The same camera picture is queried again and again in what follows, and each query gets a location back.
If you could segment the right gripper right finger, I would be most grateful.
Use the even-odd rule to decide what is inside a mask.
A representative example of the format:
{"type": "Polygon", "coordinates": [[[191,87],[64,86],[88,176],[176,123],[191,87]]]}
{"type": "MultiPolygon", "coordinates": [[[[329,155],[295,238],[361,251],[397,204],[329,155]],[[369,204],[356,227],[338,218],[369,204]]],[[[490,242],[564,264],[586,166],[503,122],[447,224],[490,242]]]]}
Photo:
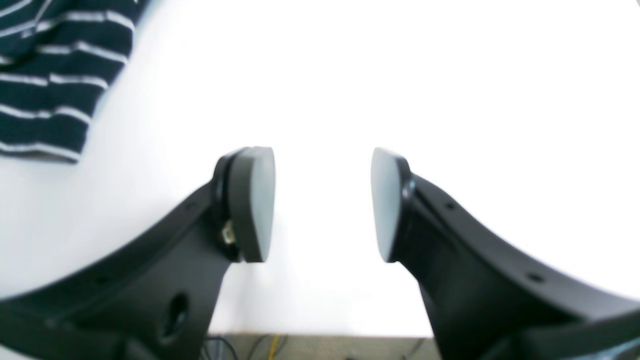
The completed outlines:
{"type": "Polygon", "coordinates": [[[637,360],[639,302],[526,255],[452,196],[377,147],[378,251],[418,283],[444,360],[637,360]]]}

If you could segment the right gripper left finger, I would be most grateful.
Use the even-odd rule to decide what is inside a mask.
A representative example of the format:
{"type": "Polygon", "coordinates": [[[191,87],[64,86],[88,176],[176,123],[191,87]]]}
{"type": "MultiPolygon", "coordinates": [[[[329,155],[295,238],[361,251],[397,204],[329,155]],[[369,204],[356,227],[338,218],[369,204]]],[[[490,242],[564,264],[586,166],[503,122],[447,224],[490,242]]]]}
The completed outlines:
{"type": "Polygon", "coordinates": [[[114,253],[1,301],[1,345],[37,360],[196,360],[231,264],[263,264],[275,154],[245,146],[114,253]]]}

